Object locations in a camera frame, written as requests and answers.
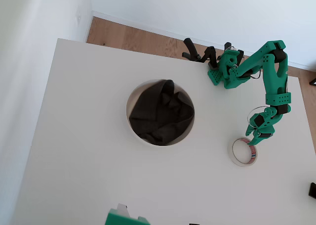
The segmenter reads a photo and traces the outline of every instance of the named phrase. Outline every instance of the green bracket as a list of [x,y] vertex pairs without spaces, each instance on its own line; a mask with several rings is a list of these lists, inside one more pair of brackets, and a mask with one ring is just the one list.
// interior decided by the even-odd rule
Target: green bracket
[[250,77],[245,77],[245,78],[240,78],[237,77],[237,69],[236,68],[231,68],[229,70],[229,79],[224,81],[224,87],[226,89],[232,89],[238,87],[240,84],[247,82]]
[[223,73],[219,70],[209,70],[207,74],[215,86],[217,86],[224,79]]
[[138,217],[138,219],[132,219],[126,206],[118,204],[118,209],[111,209],[109,211],[105,225],[150,225],[146,218]]
[[283,94],[266,94],[266,104],[267,105],[284,105],[291,103],[291,93]]

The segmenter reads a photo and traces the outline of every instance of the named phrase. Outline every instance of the white table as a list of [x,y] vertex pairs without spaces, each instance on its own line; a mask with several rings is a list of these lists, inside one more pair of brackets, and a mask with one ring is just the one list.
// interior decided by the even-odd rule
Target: white table
[[[316,223],[316,157],[297,78],[292,111],[258,145],[250,167],[227,153],[246,117],[265,104],[262,79],[214,86],[206,63],[59,40],[12,224],[102,225],[126,204],[152,225]],[[131,131],[126,102],[141,83],[172,79],[191,97],[195,122],[169,147]]]

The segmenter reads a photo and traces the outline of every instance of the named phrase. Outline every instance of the black clamp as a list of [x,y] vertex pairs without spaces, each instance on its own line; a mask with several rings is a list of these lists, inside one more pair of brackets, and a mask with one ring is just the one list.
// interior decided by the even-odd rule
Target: black clamp
[[209,58],[209,61],[212,64],[212,66],[217,67],[216,50],[215,50],[214,46],[207,47],[206,50],[204,51],[204,56],[201,57],[198,54],[197,49],[194,46],[194,43],[191,41],[190,38],[186,38],[183,42],[186,45],[186,47],[188,48],[190,53],[183,52],[182,57],[184,57],[190,61],[200,62],[200,63],[204,63]]
[[268,138],[268,137],[271,137],[273,134],[260,134],[259,137],[265,137],[265,138]]
[[[212,70],[218,69],[217,60],[220,60],[221,56],[218,56],[216,59],[216,50],[215,50],[214,46],[207,47],[206,50],[204,51],[204,56],[201,57],[198,54],[197,49],[194,46],[194,44],[190,38],[186,38],[183,42],[186,45],[186,47],[188,48],[190,53],[183,52],[182,57],[184,57],[190,61],[200,62],[200,63],[204,63],[205,61],[209,60],[209,63],[208,63],[209,67]],[[224,50],[226,50],[230,47],[232,47],[232,44],[230,42],[227,42],[224,45]],[[238,51],[239,51],[239,55],[237,55],[237,64],[236,64],[237,66],[240,65],[240,62],[241,62],[241,60],[243,58],[243,54],[244,54],[244,52],[242,50],[239,49]]]

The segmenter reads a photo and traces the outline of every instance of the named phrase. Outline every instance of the roll of tape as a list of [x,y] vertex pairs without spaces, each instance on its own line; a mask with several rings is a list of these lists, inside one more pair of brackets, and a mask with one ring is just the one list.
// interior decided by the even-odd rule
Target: roll of tape
[[228,150],[228,154],[229,154],[229,157],[230,159],[238,166],[241,166],[241,167],[248,167],[252,164],[254,164],[257,160],[257,157],[258,157],[258,151],[257,151],[257,148],[255,145],[248,145],[250,150],[251,150],[251,158],[249,160],[249,162],[247,163],[243,163],[241,162],[240,160],[237,159],[237,157],[235,156],[234,154],[234,144],[237,142],[237,141],[243,141],[244,143],[246,143],[248,145],[248,143],[250,143],[250,140],[247,139],[246,137],[242,137],[242,138],[238,138],[234,141],[234,143],[232,145],[229,146],[229,150]]

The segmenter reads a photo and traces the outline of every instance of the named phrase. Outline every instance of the white wall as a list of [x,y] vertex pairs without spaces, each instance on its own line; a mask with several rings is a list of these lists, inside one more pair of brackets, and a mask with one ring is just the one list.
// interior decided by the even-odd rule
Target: white wall
[[247,54],[281,39],[290,65],[316,70],[315,0],[92,0],[92,9],[109,15],[96,14],[105,19],[199,44],[223,48],[231,42]]
[[1,225],[14,210],[57,38],[85,42],[91,20],[91,0],[0,0]]

